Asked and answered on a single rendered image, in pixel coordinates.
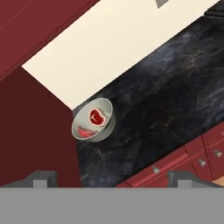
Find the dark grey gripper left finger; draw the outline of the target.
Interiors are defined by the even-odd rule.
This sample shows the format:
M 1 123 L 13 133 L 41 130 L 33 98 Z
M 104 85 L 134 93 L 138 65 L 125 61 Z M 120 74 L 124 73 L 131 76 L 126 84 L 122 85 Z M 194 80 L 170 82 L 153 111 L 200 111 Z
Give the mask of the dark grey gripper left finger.
M 11 182 L 4 187 L 16 188 L 50 188 L 57 187 L 58 174 L 56 171 L 35 171 L 24 179 Z

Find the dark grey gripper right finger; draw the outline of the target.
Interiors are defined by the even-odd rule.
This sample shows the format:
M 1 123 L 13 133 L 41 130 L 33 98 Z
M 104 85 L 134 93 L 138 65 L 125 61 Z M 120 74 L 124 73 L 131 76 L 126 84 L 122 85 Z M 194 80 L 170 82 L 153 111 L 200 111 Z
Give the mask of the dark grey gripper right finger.
M 168 186 L 176 188 L 202 188 L 202 187 L 218 187 L 212 182 L 201 180 L 196 175 L 189 171 L 169 171 L 168 172 Z

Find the grey bowl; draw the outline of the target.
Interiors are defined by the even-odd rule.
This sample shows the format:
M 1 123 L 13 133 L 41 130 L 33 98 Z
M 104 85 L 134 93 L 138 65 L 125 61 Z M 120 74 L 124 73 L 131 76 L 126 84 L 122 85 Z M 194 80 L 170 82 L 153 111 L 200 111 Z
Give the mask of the grey bowl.
M 72 134 L 80 141 L 96 143 L 109 137 L 116 126 L 112 102 L 107 98 L 90 101 L 73 119 Z

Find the dark red drawer front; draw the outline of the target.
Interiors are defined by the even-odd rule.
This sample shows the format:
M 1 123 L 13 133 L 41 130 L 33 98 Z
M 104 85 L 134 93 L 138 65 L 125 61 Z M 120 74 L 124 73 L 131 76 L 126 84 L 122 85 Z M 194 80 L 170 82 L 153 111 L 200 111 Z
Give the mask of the dark red drawer front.
M 202 180 L 211 181 L 212 174 L 202 138 L 200 136 L 196 137 L 191 142 L 185 144 L 184 147 L 188 157 L 190 158 L 190 164 L 194 169 L 195 175 Z M 200 166 L 199 159 L 205 160 L 206 165 Z
M 156 166 L 160 172 L 154 174 L 152 166 Z M 169 182 L 168 171 L 174 170 L 194 172 L 190 164 L 190 158 L 183 147 L 120 183 L 118 187 L 167 187 Z
M 219 179 L 224 176 L 224 122 L 211 128 L 202 137 L 213 179 Z M 216 157 L 215 150 L 221 151 L 222 156 Z

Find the dark red tall cabinet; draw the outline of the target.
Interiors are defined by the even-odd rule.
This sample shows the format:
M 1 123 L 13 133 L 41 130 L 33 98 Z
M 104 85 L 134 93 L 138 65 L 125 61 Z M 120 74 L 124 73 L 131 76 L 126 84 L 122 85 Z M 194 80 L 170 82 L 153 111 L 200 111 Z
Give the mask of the dark red tall cabinet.
M 56 171 L 60 187 L 79 187 L 72 121 L 72 110 L 23 68 L 0 81 L 0 186 Z

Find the red raw steak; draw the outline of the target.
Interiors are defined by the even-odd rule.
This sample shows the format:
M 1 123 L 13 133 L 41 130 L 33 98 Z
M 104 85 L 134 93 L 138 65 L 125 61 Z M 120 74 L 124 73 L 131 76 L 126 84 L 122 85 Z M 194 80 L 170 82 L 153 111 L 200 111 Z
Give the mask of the red raw steak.
M 93 108 L 89 112 L 89 121 L 94 126 L 103 126 L 106 122 L 106 116 L 103 114 L 103 112 L 99 108 Z

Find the dark red wall cupboard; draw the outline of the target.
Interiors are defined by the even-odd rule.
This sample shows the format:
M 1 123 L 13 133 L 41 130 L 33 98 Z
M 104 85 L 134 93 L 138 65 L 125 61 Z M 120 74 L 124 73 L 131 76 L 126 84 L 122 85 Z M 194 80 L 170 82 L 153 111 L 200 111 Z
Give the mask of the dark red wall cupboard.
M 0 0 L 0 81 L 100 0 Z

